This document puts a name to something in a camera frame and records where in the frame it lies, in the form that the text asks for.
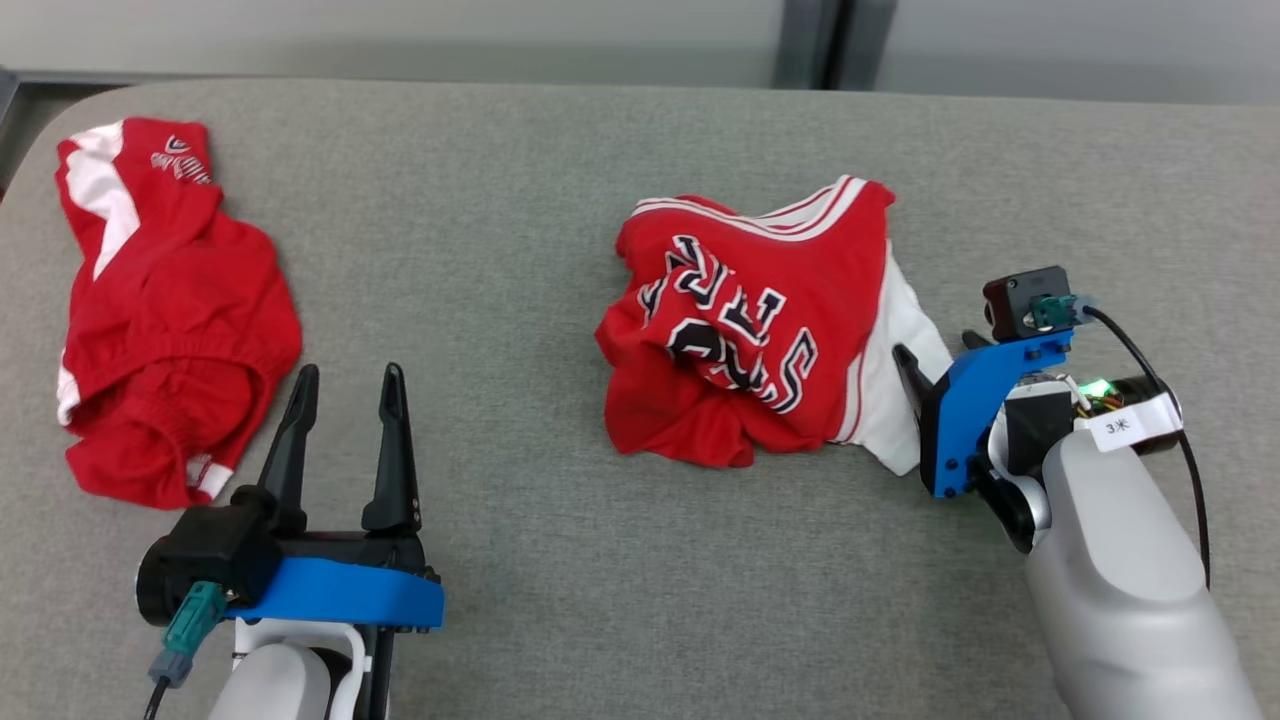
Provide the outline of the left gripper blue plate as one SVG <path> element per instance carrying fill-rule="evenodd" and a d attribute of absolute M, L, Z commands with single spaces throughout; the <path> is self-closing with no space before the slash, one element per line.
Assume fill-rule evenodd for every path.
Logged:
<path fill-rule="evenodd" d="M 274 532 L 306 532 L 301 496 L 306 443 L 317 415 L 319 368 L 306 364 L 292 386 L 257 487 L 274 498 Z M 421 505 L 404 373 L 389 363 L 379 400 L 381 443 L 375 491 L 364 507 L 367 533 L 416 533 Z M 284 559 L 262 600 L 229 607 L 246 623 L 292 620 L 430 632 L 444 626 L 445 591 L 416 534 L 319 532 L 282 542 Z"/>

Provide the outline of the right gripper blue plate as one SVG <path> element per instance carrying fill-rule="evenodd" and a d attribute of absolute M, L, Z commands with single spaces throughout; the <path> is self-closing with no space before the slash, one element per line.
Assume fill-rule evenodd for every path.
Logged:
<path fill-rule="evenodd" d="M 1043 334 L 996 343 L 965 329 L 965 352 L 937 380 L 906 345 L 893 346 L 899 378 L 919 421 L 919 475 L 931 496 L 951 498 L 970 491 L 968 462 L 986 448 L 982 437 L 1010 391 L 1024 377 L 1064 364 L 1071 341 L 1071 334 Z"/>

